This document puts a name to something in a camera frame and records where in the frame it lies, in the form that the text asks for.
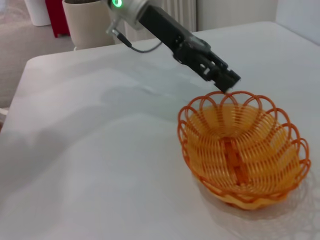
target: red object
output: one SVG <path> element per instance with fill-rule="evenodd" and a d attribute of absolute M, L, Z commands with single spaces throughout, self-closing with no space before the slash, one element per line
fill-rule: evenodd
<path fill-rule="evenodd" d="M 45 0 L 45 4 L 54 36 L 57 38 L 58 34 L 70 35 L 62 0 Z"/>

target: green indicator light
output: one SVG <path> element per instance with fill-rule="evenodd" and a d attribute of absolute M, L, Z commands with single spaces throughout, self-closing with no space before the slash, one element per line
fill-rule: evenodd
<path fill-rule="evenodd" d="M 113 5 L 117 8 L 120 8 L 122 6 L 122 0 L 112 0 Z"/>

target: white flower pot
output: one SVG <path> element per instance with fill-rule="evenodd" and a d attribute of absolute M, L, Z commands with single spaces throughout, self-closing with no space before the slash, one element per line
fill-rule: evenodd
<path fill-rule="evenodd" d="M 46 0 L 24 0 L 31 22 L 35 26 L 50 25 Z"/>
<path fill-rule="evenodd" d="M 113 37 L 106 34 L 111 23 L 106 4 L 101 1 L 70 4 L 64 0 L 62 4 L 70 36 L 77 50 L 115 44 Z"/>

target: beige flower pot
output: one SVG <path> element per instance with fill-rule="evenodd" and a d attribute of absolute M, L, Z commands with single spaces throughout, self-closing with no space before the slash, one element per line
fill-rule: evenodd
<path fill-rule="evenodd" d="M 106 34 L 111 23 L 108 7 L 101 1 L 69 4 L 62 1 L 70 35 L 76 49 L 89 49 L 115 44 Z"/>

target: radiator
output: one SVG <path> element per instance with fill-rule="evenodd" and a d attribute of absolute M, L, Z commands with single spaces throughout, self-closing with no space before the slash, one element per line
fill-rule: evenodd
<path fill-rule="evenodd" d="M 159 1 L 162 1 L 162 8 L 182 26 L 191 32 L 195 32 L 197 30 L 197 0 Z M 130 41 L 152 39 L 155 37 L 146 29 L 136 31 L 127 23 L 125 23 L 123 27 L 125 35 Z"/>

